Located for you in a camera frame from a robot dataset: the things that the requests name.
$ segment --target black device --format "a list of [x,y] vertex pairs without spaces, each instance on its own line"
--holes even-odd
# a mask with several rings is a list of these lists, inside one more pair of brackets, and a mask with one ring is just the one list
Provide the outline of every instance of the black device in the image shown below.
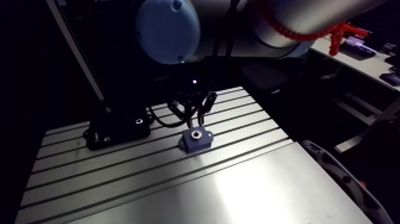
[[350,45],[346,42],[341,44],[339,49],[341,53],[346,54],[359,61],[371,58],[376,55],[376,53],[367,46]]
[[83,134],[86,146],[98,150],[150,135],[149,124],[152,122],[145,109],[135,114],[104,112],[97,114],[89,129]]
[[381,74],[379,78],[392,86],[400,86],[400,76],[396,73]]

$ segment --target metal frame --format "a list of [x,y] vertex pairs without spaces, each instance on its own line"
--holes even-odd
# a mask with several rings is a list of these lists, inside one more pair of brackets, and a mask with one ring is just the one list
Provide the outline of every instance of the metal frame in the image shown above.
[[103,92],[101,91],[100,84],[96,81],[96,77],[91,72],[88,64],[85,61],[83,54],[80,52],[78,44],[73,34],[70,32],[67,23],[64,21],[64,17],[61,14],[58,5],[55,3],[55,0],[46,0],[46,2],[50,8],[51,13],[54,16],[55,21],[57,22],[58,27],[62,32],[62,35],[64,36],[65,40],[67,41],[68,45],[71,48],[72,53],[74,54],[76,60],[78,61],[79,66],[81,67],[83,73],[85,74],[87,80],[89,81],[92,89],[95,91],[97,98],[103,102],[105,98]]
[[335,149],[340,152],[343,153],[347,150],[349,150],[350,148],[358,145],[358,143],[361,142],[362,138],[369,133],[369,131],[372,130],[372,128],[374,128],[374,126],[378,123],[381,122],[382,120],[386,120],[386,119],[390,119],[392,118],[397,111],[400,110],[400,97],[397,97],[393,103],[391,103],[390,106],[388,106],[379,116],[376,117],[375,121],[367,128],[367,130],[365,130],[365,132],[363,132],[360,135],[357,135],[345,142],[342,142],[340,144],[338,144],[337,146],[335,146]]

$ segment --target workbench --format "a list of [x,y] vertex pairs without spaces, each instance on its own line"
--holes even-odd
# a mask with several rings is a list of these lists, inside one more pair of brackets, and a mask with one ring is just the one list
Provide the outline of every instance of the workbench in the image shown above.
[[193,154],[177,147],[185,125],[98,151],[89,122],[47,131],[16,223],[371,223],[246,90],[217,94],[212,147]]
[[332,57],[329,55],[329,47],[330,41],[326,38],[320,38],[314,42],[314,44],[311,46],[311,49],[340,63],[336,70],[336,73],[339,72],[342,65],[347,66],[355,71],[358,71],[360,74],[363,74],[364,76],[382,84],[383,86],[395,91],[398,95],[398,97],[394,99],[393,102],[385,110],[380,111],[373,105],[362,100],[361,98],[358,98],[353,94],[347,93],[346,97],[348,97],[350,100],[356,102],[357,104],[374,113],[373,115],[368,117],[363,115],[356,109],[352,108],[348,104],[345,104],[344,102],[335,99],[335,103],[338,106],[342,107],[344,110],[357,117],[365,124],[369,125],[367,130],[365,130],[362,134],[357,135],[335,146],[338,152],[343,153],[360,143],[363,136],[365,136],[374,127],[374,125],[376,125],[378,122],[381,122],[382,120],[392,118],[400,110],[400,86],[392,86],[379,78],[381,74],[390,73],[389,68],[391,68],[392,65],[385,62],[385,59],[389,57],[388,55],[377,52],[375,56],[360,61],[341,52]]

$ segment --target aluminum table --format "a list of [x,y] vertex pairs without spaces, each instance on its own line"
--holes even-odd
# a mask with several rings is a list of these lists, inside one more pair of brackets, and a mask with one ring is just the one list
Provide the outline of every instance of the aluminum table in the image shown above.
[[243,88],[217,93],[212,147],[194,154],[177,147],[186,126],[154,122],[98,151],[82,138],[89,122],[47,131],[16,223],[371,223]]

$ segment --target dark background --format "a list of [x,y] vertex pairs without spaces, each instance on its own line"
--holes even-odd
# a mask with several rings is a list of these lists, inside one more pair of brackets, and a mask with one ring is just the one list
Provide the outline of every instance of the dark background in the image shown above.
[[[6,16],[3,20],[6,21],[4,67],[10,74],[8,197],[11,211],[8,214],[10,222],[13,222],[44,131],[89,120],[98,100],[45,1],[7,0],[1,4],[4,4],[1,14]],[[393,15],[390,19],[393,23],[398,23],[398,10],[396,11],[395,7],[398,8],[399,3],[389,1],[386,5],[357,17],[353,23],[382,33],[382,36],[387,36],[389,41],[394,42],[399,32],[394,25],[390,25],[390,29],[386,28],[389,26],[386,20],[391,14],[384,10],[396,14],[396,17]],[[271,96],[269,93],[258,91],[247,82],[240,73],[240,67],[250,61],[282,69],[289,76],[282,92]],[[319,81],[320,76],[333,72],[337,64],[332,60],[324,60],[318,54],[311,54],[306,65],[301,64],[301,59],[276,61],[249,58],[231,61],[219,58],[212,64],[218,65],[209,74],[214,77],[215,90],[245,85],[293,140],[309,139],[328,150],[332,150],[337,143],[361,133],[366,127],[335,106],[331,102],[332,96],[351,90],[380,109],[385,108],[397,96],[396,93],[350,69],[343,69],[338,79]],[[368,91],[371,88],[374,89],[374,94]],[[161,102],[161,97],[154,101]],[[356,169],[354,164],[367,161],[363,159],[365,151],[362,150],[354,149],[351,155],[342,158],[359,173],[363,171]],[[379,150],[383,155],[386,149]],[[389,158],[379,158],[373,165],[379,166]],[[384,206],[388,206],[396,199],[392,197],[394,185],[383,184],[376,175],[364,175],[363,180],[373,189],[377,189],[373,193],[378,194],[376,196],[379,200],[385,201],[382,202]],[[379,188],[380,183],[387,188]],[[398,206],[392,206],[388,210],[396,209]]]
[[388,0],[384,4],[350,20],[357,27],[375,33],[386,42],[400,44],[400,1]]

